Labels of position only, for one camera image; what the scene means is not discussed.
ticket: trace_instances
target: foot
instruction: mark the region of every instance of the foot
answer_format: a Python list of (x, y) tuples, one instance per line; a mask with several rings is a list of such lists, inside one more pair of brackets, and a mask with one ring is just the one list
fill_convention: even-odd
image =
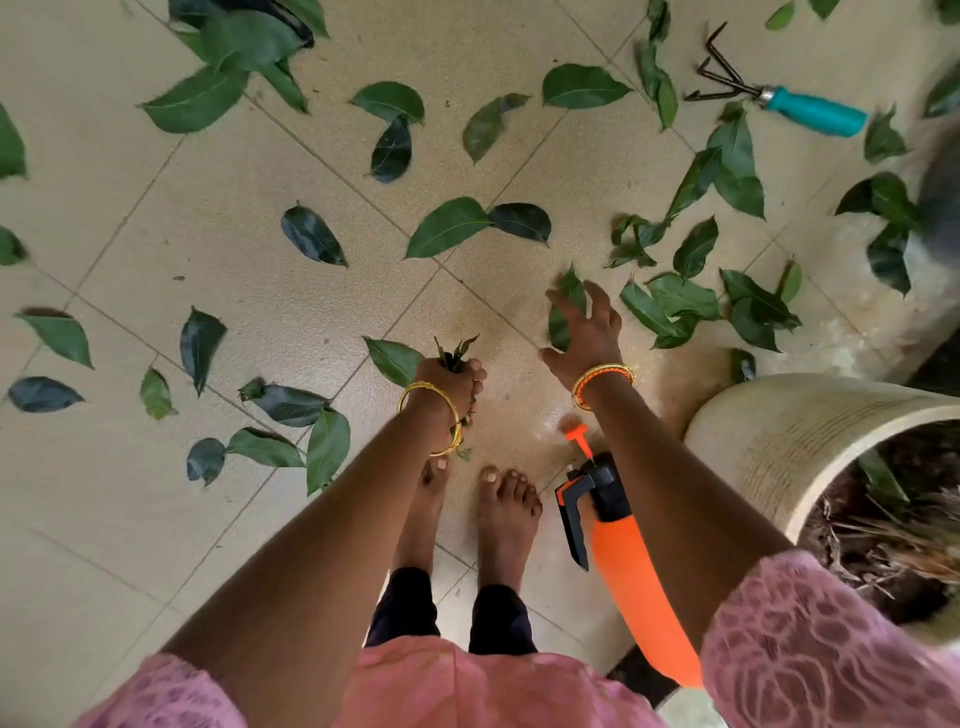
[(407, 522), (396, 545), (394, 570), (416, 567), (433, 573), (433, 545), (437, 541), (437, 524), (444, 508), (444, 492), (449, 478), (450, 461), (445, 455), (426, 461)]
[(537, 489), (527, 482), (526, 475), (509, 471), (500, 478), (496, 468), (483, 469), (477, 512), (479, 587), (505, 584), (519, 594), (542, 512)]

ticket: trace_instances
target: sleeve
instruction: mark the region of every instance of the sleeve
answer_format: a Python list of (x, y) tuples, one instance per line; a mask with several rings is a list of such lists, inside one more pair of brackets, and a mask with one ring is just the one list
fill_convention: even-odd
[(72, 728), (247, 728), (205, 671), (173, 655), (154, 655)]
[(761, 561), (701, 650), (731, 728), (960, 725), (960, 668), (887, 621), (805, 551)]

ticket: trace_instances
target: bracelet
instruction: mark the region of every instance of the bracelet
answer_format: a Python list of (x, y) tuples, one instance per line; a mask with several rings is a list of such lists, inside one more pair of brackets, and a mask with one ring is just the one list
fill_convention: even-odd
[(447, 395), (447, 393), (438, 387), (436, 384), (431, 384), (428, 381), (415, 381), (410, 384), (409, 387), (403, 390), (403, 394), (400, 395), (400, 402), (396, 406), (396, 411), (399, 413), (403, 409), (403, 404), (407, 401), (407, 397), (415, 389), (429, 389), (431, 392), (436, 392), (438, 395), (444, 398), (444, 401), (450, 406), (450, 409), (453, 411), (453, 420), (456, 423), (451, 429), (453, 431), (453, 442), (450, 443), (450, 447), (441, 450), (440, 452), (431, 452), (430, 457), (440, 457), (441, 455), (449, 455), (456, 448), (464, 442), (464, 428), (460, 424), (460, 414), (457, 412), (457, 408), (453, 404), (453, 400)]
[(598, 367), (590, 367), (585, 372), (580, 375), (580, 378), (573, 385), (573, 389), (570, 390), (570, 394), (573, 397), (573, 403), (577, 405), (584, 412), (591, 412), (592, 410), (587, 406), (587, 403), (584, 402), (582, 392), (584, 387), (587, 386), (587, 382), (593, 379), (595, 376), (604, 375), (607, 372), (617, 372), (622, 374), (627, 379), (630, 380), (630, 385), (633, 386), (636, 381), (636, 374), (634, 370), (628, 367), (626, 364), (617, 364), (613, 362), (612, 364), (601, 364)]

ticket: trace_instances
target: black pants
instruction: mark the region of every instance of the black pants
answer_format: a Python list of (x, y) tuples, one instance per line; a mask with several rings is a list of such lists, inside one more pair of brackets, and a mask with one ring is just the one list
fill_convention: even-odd
[[(430, 591), (430, 574), (422, 569), (397, 569), (376, 605), (366, 647), (394, 637), (440, 637), (437, 607)], [(474, 655), (529, 655), (536, 652), (527, 608), (516, 592), (502, 584), (484, 587), (473, 602), (469, 651)]]

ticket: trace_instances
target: person's right hand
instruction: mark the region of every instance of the person's right hand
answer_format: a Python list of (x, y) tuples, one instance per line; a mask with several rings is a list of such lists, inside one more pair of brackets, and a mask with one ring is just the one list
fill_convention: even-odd
[(540, 358), (566, 389), (572, 389), (577, 379), (591, 367), (601, 364), (622, 364), (623, 356), (617, 337), (623, 327), (620, 314), (613, 310), (610, 296), (596, 283), (585, 280), (584, 288), (590, 295), (592, 310), (587, 318), (576, 303), (559, 291), (547, 291), (546, 297), (557, 306), (570, 330), (570, 346), (566, 353), (555, 349), (541, 349)]

